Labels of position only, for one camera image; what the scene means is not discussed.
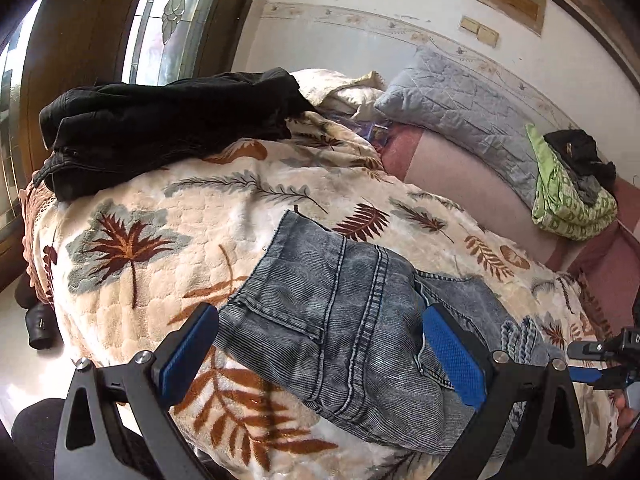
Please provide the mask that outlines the light blue denim pants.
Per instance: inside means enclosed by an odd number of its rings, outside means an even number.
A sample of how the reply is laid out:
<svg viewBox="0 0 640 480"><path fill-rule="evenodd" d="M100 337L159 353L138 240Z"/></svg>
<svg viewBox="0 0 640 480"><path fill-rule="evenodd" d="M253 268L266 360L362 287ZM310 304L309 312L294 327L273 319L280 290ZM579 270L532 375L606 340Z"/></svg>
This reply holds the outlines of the light blue denim pants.
<svg viewBox="0 0 640 480"><path fill-rule="evenodd" d="M472 410L424 338L431 304L520 364L559 353L480 278L418 270L294 211L220 309L215 346L362 440L445 455Z"/></svg>

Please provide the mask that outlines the grey quilted pillow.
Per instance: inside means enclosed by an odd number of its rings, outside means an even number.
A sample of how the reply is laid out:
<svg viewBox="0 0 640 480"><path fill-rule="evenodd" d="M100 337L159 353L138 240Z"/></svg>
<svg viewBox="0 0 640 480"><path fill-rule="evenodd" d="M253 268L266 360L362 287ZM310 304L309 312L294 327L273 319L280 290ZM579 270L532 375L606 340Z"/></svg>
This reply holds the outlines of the grey quilted pillow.
<svg viewBox="0 0 640 480"><path fill-rule="evenodd" d="M392 122L432 130L468 151L533 206L538 162L527 134L532 121L450 58L416 50L374 107Z"/></svg>

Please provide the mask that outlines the stained glass window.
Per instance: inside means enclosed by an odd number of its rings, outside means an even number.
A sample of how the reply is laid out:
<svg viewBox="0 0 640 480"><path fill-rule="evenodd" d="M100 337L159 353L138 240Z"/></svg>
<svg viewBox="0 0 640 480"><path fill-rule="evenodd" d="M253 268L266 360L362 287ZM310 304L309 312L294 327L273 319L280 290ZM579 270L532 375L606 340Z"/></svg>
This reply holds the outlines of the stained glass window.
<svg viewBox="0 0 640 480"><path fill-rule="evenodd" d="M75 87L164 84L193 70L210 0L36 0L1 51L1 236L47 156L38 114Z"/></svg>

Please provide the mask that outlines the dark clothes on green cloth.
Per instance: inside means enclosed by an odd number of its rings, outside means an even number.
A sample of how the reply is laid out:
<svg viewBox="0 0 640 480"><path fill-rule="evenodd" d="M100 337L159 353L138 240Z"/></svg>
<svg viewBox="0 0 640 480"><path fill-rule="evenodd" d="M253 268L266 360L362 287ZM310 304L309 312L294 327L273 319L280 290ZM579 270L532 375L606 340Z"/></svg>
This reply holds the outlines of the dark clothes on green cloth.
<svg viewBox="0 0 640 480"><path fill-rule="evenodd" d="M598 154L596 140L582 129L546 133L544 140L559 156L578 196L589 207L596 204L602 190L614 194L616 168Z"/></svg>

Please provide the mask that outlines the black shoes on floor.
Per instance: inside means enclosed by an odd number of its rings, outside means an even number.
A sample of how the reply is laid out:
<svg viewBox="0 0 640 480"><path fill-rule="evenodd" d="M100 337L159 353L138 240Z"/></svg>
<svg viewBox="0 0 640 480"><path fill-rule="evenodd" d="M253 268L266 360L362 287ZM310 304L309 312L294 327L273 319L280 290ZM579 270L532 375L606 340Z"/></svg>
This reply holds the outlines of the black shoes on floor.
<svg viewBox="0 0 640 480"><path fill-rule="evenodd" d="M40 301L35 289L29 285L29 276L23 273L14 290L16 303L25 310L28 344L35 350L48 350L58 341L60 331L50 304Z"/></svg>

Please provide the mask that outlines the green patterned folded cloth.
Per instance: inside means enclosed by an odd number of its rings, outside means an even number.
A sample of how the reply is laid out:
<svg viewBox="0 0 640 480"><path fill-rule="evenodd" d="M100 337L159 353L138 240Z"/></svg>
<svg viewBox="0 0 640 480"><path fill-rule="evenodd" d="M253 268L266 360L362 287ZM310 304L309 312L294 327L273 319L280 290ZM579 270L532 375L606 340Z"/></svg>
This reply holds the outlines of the green patterned folded cloth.
<svg viewBox="0 0 640 480"><path fill-rule="evenodd" d="M576 242L590 240L602 233L618 213L614 196L600 188L594 204L587 205L561 159L536 127L528 124L526 132L538 167L532 206L532 220L536 226Z"/></svg>

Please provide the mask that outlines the beige wall switch plate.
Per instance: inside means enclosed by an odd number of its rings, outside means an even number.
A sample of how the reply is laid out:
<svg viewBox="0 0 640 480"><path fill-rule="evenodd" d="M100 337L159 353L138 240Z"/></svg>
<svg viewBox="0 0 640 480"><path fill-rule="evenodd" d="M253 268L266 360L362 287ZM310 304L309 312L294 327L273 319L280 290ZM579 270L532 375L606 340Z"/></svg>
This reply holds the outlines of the beige wall switch plate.
<svg viewBox="0 0 640 480"><path fill-rule="evenodd" d="M500 39L499 33L477 20L473 20L466 15L462 15L459 27L465 32L469 32L474 35L476 39L482 44L486 44L486 46L495 48L498 46L498 42Z"/></svg>

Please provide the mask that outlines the black folded garment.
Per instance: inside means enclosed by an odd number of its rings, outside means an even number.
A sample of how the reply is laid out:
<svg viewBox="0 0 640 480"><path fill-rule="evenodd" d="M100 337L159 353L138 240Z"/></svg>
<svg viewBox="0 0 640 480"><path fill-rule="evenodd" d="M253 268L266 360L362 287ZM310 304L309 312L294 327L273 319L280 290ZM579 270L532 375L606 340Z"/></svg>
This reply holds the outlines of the black folded garment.
<svg viewBox="0 0 640 480"><path fill-rule="evenodd" d="M73 88L39 114L51 154L32 184L72 202L181 159L218 154L243 138L286 140L288 120L312 110L281 67L166 86Z"/></svg>

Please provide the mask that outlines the cream leaf-print blanket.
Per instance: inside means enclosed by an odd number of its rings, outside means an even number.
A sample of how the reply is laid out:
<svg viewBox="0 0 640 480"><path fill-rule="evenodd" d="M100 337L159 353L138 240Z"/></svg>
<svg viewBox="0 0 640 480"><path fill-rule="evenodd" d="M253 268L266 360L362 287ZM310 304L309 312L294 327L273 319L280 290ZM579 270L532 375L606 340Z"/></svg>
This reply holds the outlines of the cream leaf-print blanket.
<svg viewBox="0 0 640 480"><path fill-rule="evenodd" d="M24 257L63 339L102 365L156 347L202 302L218 312L289 211L428 273L480 278L564 358L602 333L586 286L480 225L453 200L391 176L374 147L316 110L290 137L243 138L72 202L32 180ZM240 479L419 479L445 455L362 440L215 345L171 412L191 444Z"/></svg>

